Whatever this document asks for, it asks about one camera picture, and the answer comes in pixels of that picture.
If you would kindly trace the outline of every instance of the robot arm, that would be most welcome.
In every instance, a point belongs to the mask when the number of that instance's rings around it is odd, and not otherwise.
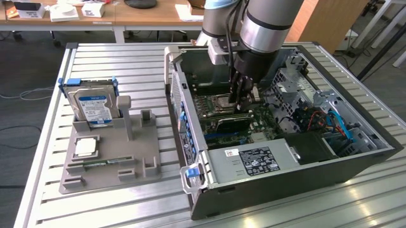
[[[209,54],[214,64],[229,55],[226,18],[244,0],[209,0],[206,2],[204,35],[209,40]],[[257,84],[266,76],[282,47],[304,0],[250,0],[244,16],[240,44],[233,46],[230,65],[230,103],[241,112],[253,103]]]

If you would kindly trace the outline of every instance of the white device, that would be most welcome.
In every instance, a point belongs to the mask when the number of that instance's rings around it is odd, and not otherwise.
[[[105,13],[105,3],[86,3],[82,7],[82,13],[86,17],[101,18]]]
[[[343,40],[341,45],[337,47],[337,51],[345,51],[347,49],[349,49],[349,47],[352,46],[353,42],[356,41],[359,37],[359,34],[353,31],[349,30],[348,34],[345,35],[345,38]]]
[[[41,8],[38,10],[21,10],[18,9],[21,18],[39,19],[45,17],[46,7],[45,4],[41,4]]]
[[[50,8],[51,21],[79,20],[79,14],[75,6],[69,4],[57,4]]]

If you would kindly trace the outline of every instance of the power supply label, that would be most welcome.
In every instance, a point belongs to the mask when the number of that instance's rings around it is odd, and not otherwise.
[[[241,159],[250,176],[281,170],[269,147],[241,151]]]

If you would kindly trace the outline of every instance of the slotted metal surface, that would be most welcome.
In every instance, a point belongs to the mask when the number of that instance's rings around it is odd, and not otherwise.
[[[349,75],[328,52],[301,43],[332,72],[380,123],[406,145],[405,123]],[[375,165],[344,184],[308,192],[229,214],[190,220],[182,190],[174,133],[164,83],[164,49],[157,44],[82,44],[70,50],[59,77],[113,77],[122,95],[133,98],[133,113],[157,114],[164,177],[138,186],[62,195],[58,191],[73,129],[69,101],[54,92],[38,154],[15,227],[403,227],[406,224],[406,151]],[[331,85],[316,69],[309,76],[321,89]]]

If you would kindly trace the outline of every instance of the gray 3d-printed holder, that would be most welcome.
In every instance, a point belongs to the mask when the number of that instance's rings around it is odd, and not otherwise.
[[[74,121],[59,188],[62,194],[162,177],[156,115],[150,109],[130,115],[130,96],[120,96],[117,104],[124,118],[113,120],[113,127],[91,129],[87,121]],[[75,153],[82,139],[97,141],[94,152],[86,156]]]

